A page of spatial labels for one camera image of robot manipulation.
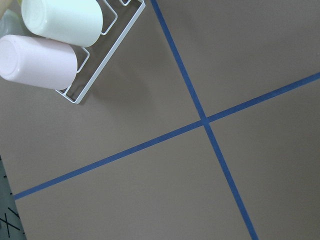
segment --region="blue line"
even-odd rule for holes
[[[30,188],[30,189],[22,191],[22,192],[20,192],[20,193],[18,193],[16,195],[14,195],[14,199],[18,200],[18,199],[26,197],[26,196],[28,196],[30,194],[34,194],[34,193],[36,193],[36,192],[38,192],[40,190],[46,189],[48,187],[51,187],[53,185],[56,185],[56,184],[61,183],[63,181],[66,181],[68,179],[74,178],[74,177],[76,177],[76,176],[78,176],[80,174],[89,172],[89,171],[91,171],[93,169],[96,169],[96,168],[101,167],[103,165],[109,164],[109,163],[114,162],[114,161],[116,161],[118,159],[127,157],[127,156],[129,156],[129,155],[131,155],[133,153],[136,153],[136,152],[141,151],[143,149],[149,148],[149,147],[151,147],[153,145],[156,145],[156,144],[161,143],[163,141],[166,141],[168,139],[174,138],[174,137],[176,137],[178,135],[184,134],[186,132],[189,132],[191,130],[199,128],[201,126],[202,126],[201,121],[196,121],[194,123],[191,123],[189,125],[181,127],[181,128],[179,128],[177,130],[171,131],[171,132],[166,133],[166,134],[164,134],[162,136],[156,137],[154,139],[151,139],[149,141],[141,143],[141,144],[139,144],[137,146],[134,146],[134,147],[131,147],[131,148],[127,149],[127,150],[124,150],[124,151],[121,151],[119,153],[116,153],[116,154],[114,154],[112,156],[109,156],[107,158],[104,158],[104,159],[102,159],[100,161],[96,161],[96,162],[94,162],[94,163],[92,163],[90,165],[81,167],[81,168],[79,168],[77,170],[74,170],[72,172],[66,173],[66,174],[64,174],[62,176],[59,176],[59,177],[54,178],[52,180],[46,181],[46,182],[44,182],[44,183],[42,183],[40,185],[37,185],[37,186],[34,186],[34,187]]]
[[[177,65],[178,65],[178,67],[180,69],[180,72],[182,74],[182,77],[184,79],[186,87],[188,88],[188,91],[189,91],[189,93],[191,95],[191,98],[193,100],[195,108],[198,111],[200,119],[204,120],[204,119],[207,118],[206,115],[205,115],[205,111],[203,110],[203,108],[202,108],[202,106],[200,104],[200,101],[199,101],[199,98],[198,98],[197,93],[195,91],[195,88],[194,88],[194,86],[193,86],[193,84],[192,84],[192,82],[190,80],[190,77],[189,77],[189,74],[187,72],[187,69],[186,69],[186,67],[185,67],[185,65],[184,65],[184,63],[183,63],[183,61],[181,59],[181,56],[180,56],[180,54],[178,52],[176,44],[175,44],[175,42],[174,42],[174,40],[173,40],[173,38],[171,36],[169,28],[168,28],[168,26],[166,24],[166,21],[164,19],[164,16],[162,15],[162,12],[161,12],[161,10],[159,8],[159,5],[158,5],[157,1],[156,0],[151,0],[151,3],[152,3],[152,6],[153,6],[153,9],[155,11],[155,14],[156,14],[156,16],[157,16],[157,18],[158,18],[158,20],[160,22],[160,25],[162,27],[162,30],[163,30],[164,35],[166,37],[166,40],[169,43],[169,46],[171,48],[171,51],[172,51],[173,56],[175,58],[175,61],[176,61]]]
[[[209,122],[213,122],[213,121],[222,119],[222,118],[227,117],[227,116],[229,116],[231,114],[237,113],[237,112],[239,112],[241,110],[244,110],[246,108],[252,107],[254,105],[257,105],[259,103],[262,103],[264,101],[272,99],[272,98],[277,97],[277,96],[279,96],[281,94],[287,93],[287,92],[289,92],[291,90],[297,89],[299,87],[302,87],[304,85],[307,85],[307,84],[312,83],[312,82],[314,82],[316,80],[319,80],[319,79],[320,79],[320,72],[318,72],[318,73],[316,73],[314,75],[308,76],[306,78],[303,78],[303,79],[301,79],[299,81],[295,81],[295,82],[293,82],[291,84],[288,84],[286,86],[283,86],[281,88],[278,88],[278,89],[276,89],[274,91],[268,92],[268,93],[266,93],[264,95],[261,95],[261,96],[258,96],[256,98],[253,98],[253,99],[251,99],[249,101],[243,102],[243,103],[241,103],[239,105],[233,106],[233,107],[231,107],[229,109],[226,109],[224,111],[218,112],[218,113],[216,113],[216,114],[214,114],[212,116],[209,116],[208,117]]]
[[[217,142],[217,140],[215,138],[215,135],[214,135],[211,127],[210,127],[209,120],[206,117],[205,111],[204,111],[204,109],[203,109],[203,107],[202,107],[202,105],[201,105],[201,103],[199,101],[197,93],[196,93],[196,91],[194,89],[194,86],[193,86],[191,80],[190,80],[190,77],[189,77],[188,72],[187,72],[187,70],[185,68],[185,65],[184,65],[184,63],[183,63],[183,61],[182,61],[182,59],[180,57],[180,54],[179,54],[179,52],[177,50],[177,47],[176,47],[176,44],[175,44],[175,42],[174,42],[174,40],[173,40],[173,38],[171,36],[171,33],[169,31],[169,28],[168,28],[168,26],[166,24],[166,21],[165,21],[163,15],[162,15],[162,12],[161,12],[161,10],[159,8],[159,5],[158,5],[156,0],[151,0],[151,3],[152,3],[152,6],[154,8],[155,14],[157,15],[157,18],[158,18],[158,20],[160,22],[160,25],[161,25],[162,30],[164,32],[164,35],[165,35],[165,37],[166,37],[166,39],[167,39],[167,41],[169,43],[171,51],[172,51],[172,53],[174,55],[174,58],[176,60],[176,63],[178,65],[179,69],[180,69],[180,72],[181,72],[182,77],[183,77],[183,79],[185,81],[185,84],[186,84],[186,86],[187,86],[187,88],[189,90],[189,93],[190,93],[191,97],[192,97],[192,100],[193,100],[193,103],[194,103],[194,105],[196,107],[196,110],[198,111],[198,114],[200,116],[201,122],[202,122],[202,124],[203,124],[203,126],[205,128],[205,131],[206,131],[207,136],[208,136],[208,138],[209,138],[209,140],[211,142],[213,150],[214,150],[214,152],[215,152],[215,154],[216,154],[216,156],[218,158],[218,161],[219,161],[220,166],[222,168],[222,171],[223,171],[223,173],[225,175],[227,183],[228,183],[228,185],[229,185],[229,187],[231,189],[231,192],[232,192],[233,197],[234,197],[234,199],[236,201],[236,204],[237,204],[237,206],[238,206],[238,208],[239,208],[239,210],[241,212],[242,218],[243,218],[243,220],[244,220],[244,222],[246,224],[246,227],[247,227],[247,229],[249,231],[249,234],[250,234],[252,240],[258,240],[258,236],[257,236],[257,233],[255,231],[255,228],[254,228],[254,226],[253,226],[253,224],[252,224],[252,222],[250,220],[250,217],[249,217],[248,212],[247,212],[247,210],[245,208],[245,205],[244,205],[244,203],[243,203],[243,201],[242,201],[242,199],[240,197],[240,194],[239,194],[239,191],[237,189],[237,186],[236,186],[236,184],[235,184],[235,182],[234,182],[234,180],[233,180],[233,178],[231,176],[231,173],[229,171],[229,168],[227,166],[225,158],[224,158],[224,156],[223,156],[223,154],[222,154],[222,152],[221,152],[221,150],[219,148],[218,142]]]

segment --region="pink cup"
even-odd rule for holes
[[[66,43],[17,35],[0,39],[0,76],[8,81],[63,90],[77,68],[76,54]]]

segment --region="white wire rack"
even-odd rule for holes
[[[114,15],[114,20],[112,21],[112,23],[109,25],[109,27],[107,28],[106,31],[102,32],[101,35],[106,36],[108,34],[108,32],[110,31],[110,29],[114,26],[114,24],[116,23],[116,21],[118,20],[118,14],[116,13],[116,11],[112,8],[112,6],[108,3],[107,0],[102,0],[107,8],[113,13]],[[124,28],[124,30],[121,32],[121,34],[119,35],[119,37],[117,38],[117,40],[115,41],[115,43],[113,44],[113,46],[111,47],[111,49],[109,50],[109,52],[106,54],[106,56],[104,57],[104,59],[102,60],[102,62],[100,63],[100,65],[98,66],[98,68],[95,70],[95,72],[93,73],[93,75],[91,76],[91,78],[89,79],[89,81],[85,84],[85,86],[83,87],[83,89],[81,90],[81,92],[79,93],[79,95],[76,98],[71,98],[68,96],[68,93],[71,89],[71,87],[73,86],[73,84],[75,82],[73,82],[72,85],[70,85],[67,89],[65,90],[56,90],[60,95],[62,95],[64,98],[66,98],[67,100],[69,100],[71,103],[74,104],[79,104],[81,102],[81,100],[85,97],[86,93],[88,92],[88,90],[90,89],[90,87],[92,86],[92,84],[95,82],[95,80],[97,79],[97,77],[99,76],[99,74],[101,73],[101,71],[103,70],[103,68],[106,66],[106,64],[108,63],[108,61],[110,60],[111,56],[114,54],[114,52],[116,51],[116,49],[119,47],[120,43],[122,42],[122,40],[125,38],[125,36],[127,35],[128,31],[131,29],[131,27],[133,26],[133,24],[136,22],[136,20],[138,19],[138,17],[140,16],[140,14],[142,13],[142,11],[144,10],[144,8],[146,7],[145,1],[144,0],[127,0],[127,1],[123,1],[123,0],[118,0],[121,5],[123,7],[127,7],[131,2],[133,1],[138,1],[140,2],[140,6],[138,7],[137,11],[135,12],[135,14],[133,15],[133,17],[131,18],[131,20],[128,22],[128,24],[126,25],[126,27]],[[90,52],[89,50],[87,50],[86,48],[82,47],[83,51],[86,53],[86,58],[84,59],[83,63],[81,64],[81,66],[79,67],[77,74],[80,73],[81,71],[85,71],[85,66],[86,63],[88,61],[88,59],[90,58]]]

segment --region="mug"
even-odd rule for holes
[[[22,18],[34,34],[80,47],[89,47],[103,27],[96,0],[23,0]]]
[[[0,76],[42,88],[68,88],[77,74],[70,45],[51,39],[6,35],[0,39]]]
[[[30,36],[32,33],[26,28],[22,17],[10,9],[6,10],[0,19],[0,38],[5,35]]]

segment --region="dish rack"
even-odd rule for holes
[[[110,60],[111,56],[114,54],[116,49],[119,47],[122,40],[125,38],[133,24],[136,22],[144,8],[146,7],[144,0],[113,0],[113,5],[117,5],[117,8],[120,10],[121,8],[134,8],[135,11],[133,12],[133,15],[130,17],[128,23],[126,23],[124,26],[122,26],[122,31],[118,33],[116,30],[113,31],[117,27],[117,21],[119,20],[119,15],[115,11],[115,8],[112,7],[112,5],[109,3],[111,0],[98,0],[98,3],[102,7],[101,4],[104,4],[105,8],[102,9],[103,15],[109,15],[110,13],[113,14],[113,20],[107,27],[106,31],[101,33],[101,36],[99,37],[98,41],[87,48],[81,47],[82,54],[85,55],[82,63],[78,63],[80,67],[78,68],[75,80],[73,83],[64,90],[55,90],[57,91],[61,96],[63,96],[65,99],[70,101],[73,104],[79,104],[81,100],[85,97],[86,93],[89,91],[92,84],[95,82],[103,68],[106,66],[108,61]],[[127,11],[128,9],[123,10],[124,14],[130,14]],[[97,52],[97,50],[103,51],[102,48],[104,48],[104,38],[108,38],[109,35],[112,35],[114,38],[113,43],[108,47],[108,52],[104,56],[103,59],[91,59],[91,51]],[[92,72],[92,74],[82,74],[83,72]]]

